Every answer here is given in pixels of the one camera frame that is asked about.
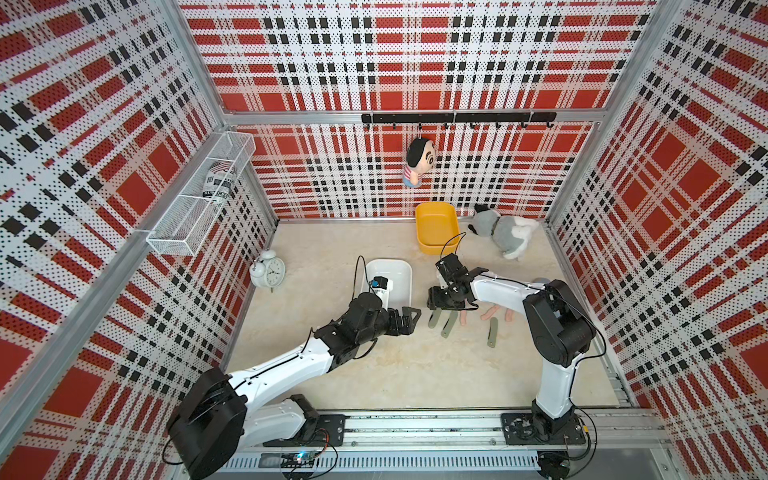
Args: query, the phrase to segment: beige carpet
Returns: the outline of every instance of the beige carpet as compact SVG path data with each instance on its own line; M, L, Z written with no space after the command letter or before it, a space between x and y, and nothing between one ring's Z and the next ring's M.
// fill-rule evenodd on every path
M289 393L303 393L318 409L522 407L535 398L542 358L523 315L516 313L507 323L503 309L496 313L500 322L494 349L486 346L488 322L480 320L490 304L480 303L480 310L468 313L466 326L457 321L448 339L440 336L447 313L438 327L427 327L427 290L437 284L438 257L419 251L415 223L282 223L273 249L286 263L286 279L274 293L257 289L229 371L292 349L304 342L310 327L344 313L353 291L354 262L362 254L366 261L397 258L411 264L412 306L422 309L415 332L382 336L365 359L348 362ZM469 269L483 266L527 281L564 279L540 229L519 261L505 260L490 239L472 233L462 241L458 255ZM573 399L581 406L617 405L599 360L580 364Z

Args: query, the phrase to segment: white alarm clock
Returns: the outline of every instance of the white alarm clock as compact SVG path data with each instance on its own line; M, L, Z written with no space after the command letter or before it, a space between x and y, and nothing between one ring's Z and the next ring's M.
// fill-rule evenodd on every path
M275 255L274 250L264 250L250 266L250 279L256 286L269 287L280 285L286 275L286 264Z

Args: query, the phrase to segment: white plastic tray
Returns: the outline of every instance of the white plastic tray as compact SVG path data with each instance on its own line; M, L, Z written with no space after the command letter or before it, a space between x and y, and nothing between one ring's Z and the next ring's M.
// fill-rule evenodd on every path
M384 308L400 310L404 306L411 306L413 270L408 262L391 258L379 258L368 262L366 272L368 273L368 280L373 280L374 276L384 276L389 280L387 290L374 289L374 293L382 299L382 306ZM358 295L368 291L366 272L362 272Z

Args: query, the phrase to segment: yellow plastic tray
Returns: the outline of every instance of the yellow plastic tray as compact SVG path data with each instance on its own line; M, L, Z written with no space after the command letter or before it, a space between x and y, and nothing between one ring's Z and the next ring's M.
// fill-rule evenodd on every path
M416 207L416 238L427 255L439 255L445 242L458 235L456 209L446 202L425 202ZM443 255L456 251L457 237L445 246Z

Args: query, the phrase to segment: plaid wall panel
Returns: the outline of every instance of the plaid wall panel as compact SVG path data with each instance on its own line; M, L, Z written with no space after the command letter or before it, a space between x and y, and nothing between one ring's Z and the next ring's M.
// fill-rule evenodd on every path
M0 5L0 394L211 130L159 9Z
M459 215L475 204L544 219L591 123L552 128L518 124L425 125L435 167L419 188L402 183L416 125L241 127L255 135L253 164L280 218L413 215L426 201L446 201Z
M179 3L230 111L600 108L656 5Z
M695 478L768 465L768 3L683 4L555 224Z
M272 231L241 180L196 257L150 254L110 308L0 478L163 478L165 422L219 366ZM177 461L175 449L167 457Z

